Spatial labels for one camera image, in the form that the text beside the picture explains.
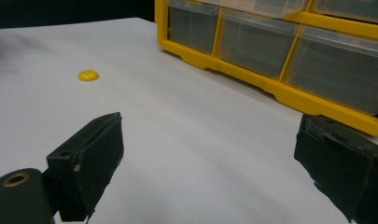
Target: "yellow plastic frame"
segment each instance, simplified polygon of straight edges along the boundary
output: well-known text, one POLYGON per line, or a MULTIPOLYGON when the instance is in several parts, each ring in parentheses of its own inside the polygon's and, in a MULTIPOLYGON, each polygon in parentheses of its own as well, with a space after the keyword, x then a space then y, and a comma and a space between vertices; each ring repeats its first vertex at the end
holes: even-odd
MULTIPOLYGON (((336 30, 338 32, 350 35, 378 39, 377 24, 370 24, 361 21, 350 21, 315 14, 312 11, 314 1, 315 0, 309 0, 309 3, 304 11, 297 12, 283 18, 286 21, 294 21, 300 24, 297 34, 300 33, 301 27, 306 24, 336 30)), ((222 19, 220 17, 217 21, 217 34, 215 37, 214 51, 212 55, 201 53, 195 49, 190 49, 168 40, 168 5, 165 0, 155 0, 155 20, 158 25, 158 42, 161 48, 180 56, 184 62, 201 69, 210 68, 212 70, 225 73, 231 77, 241 79, 244 82, 259 87, 272 94, 277 102, 293 107, 303 113, 323 115, 364 133, 378 136, 378 118, 360 113, 343 105, 333 103, 324 98, 312 95, 311 93, 292 88, 282 82, 282 78, 287 71, 294 48, 297 45, 299 39, 298 35, 295 36, 292 50, 287 56, 287 60, 282 69, 282 75, 278 80, 275 80, 246 70, 237 65, 221 61, 216 57, 216 50, 222 23, 222 19)))

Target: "yellow storage bin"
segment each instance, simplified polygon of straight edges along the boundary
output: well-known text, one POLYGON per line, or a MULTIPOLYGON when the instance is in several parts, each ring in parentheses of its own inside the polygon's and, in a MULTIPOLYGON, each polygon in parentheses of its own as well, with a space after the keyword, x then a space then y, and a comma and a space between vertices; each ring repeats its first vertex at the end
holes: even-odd
MULTIPOLYGON (((323 115, 364 133, 378 135, 378 24, 313 12, 315 0, 304 1, 308 4, 302 11, 280 20, 264 18, 261 13, 253 13, 252 7, 242 7, 244 3, 251 4, 249 0, 235 1, 240 6, 233 6, 230 0, 188 0, 187 3, 204 2, 218 8, 215 22, 206 22, 215 28, 207 50, 174 39, 174 6, 156 0, 158 41, 163 49, 201 69, 220 71, 257 86, 281 104, 303 113, 323 115), (238 7, 245 12, 231 10, 238 7), (255 41, 264 45, 256 46, 252 43, 255 41), (278 45, 283 47, 277 50, 274 46, 278 45), (265 66, 262 71, 261 59, 272 66, 265 66)), ((253 2, 278 7, 279 1, 253 2)), ((193 10, 186 9, 186 12, 190 14, 193 10)))

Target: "drawer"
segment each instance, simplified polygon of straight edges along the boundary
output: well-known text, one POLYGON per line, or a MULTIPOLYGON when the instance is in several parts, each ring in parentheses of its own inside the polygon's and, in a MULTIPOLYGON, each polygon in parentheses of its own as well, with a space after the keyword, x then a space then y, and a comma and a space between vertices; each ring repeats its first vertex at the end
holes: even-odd
POLYGON ((279 78, 298 24, 223 9, 219 59, 279 78))
POLYGON ((301 11, 306 0, 197 0, 217 6, 253 12, 262 16, 282 18, 301 11))
POLYGON ((378 115, 378 41, 303 26, 286 84, 378 115))
POLYGON ((183 0, 169 1, 168 38, 198 51, 212 53, 218 7, 183 0))
POLYGON ((378 23, 378 0, 316 0, 314 11, 378 23))

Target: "white table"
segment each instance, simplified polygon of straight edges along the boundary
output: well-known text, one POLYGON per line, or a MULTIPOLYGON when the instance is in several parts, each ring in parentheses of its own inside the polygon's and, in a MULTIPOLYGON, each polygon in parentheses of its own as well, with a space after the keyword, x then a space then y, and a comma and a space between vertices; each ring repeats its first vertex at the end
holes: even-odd
POLYGON ((0 30, 0 176, 116 111, 125 154, 92 224, 347 223, 293 159, 301 113, 161 51, 154 23, 0 30))

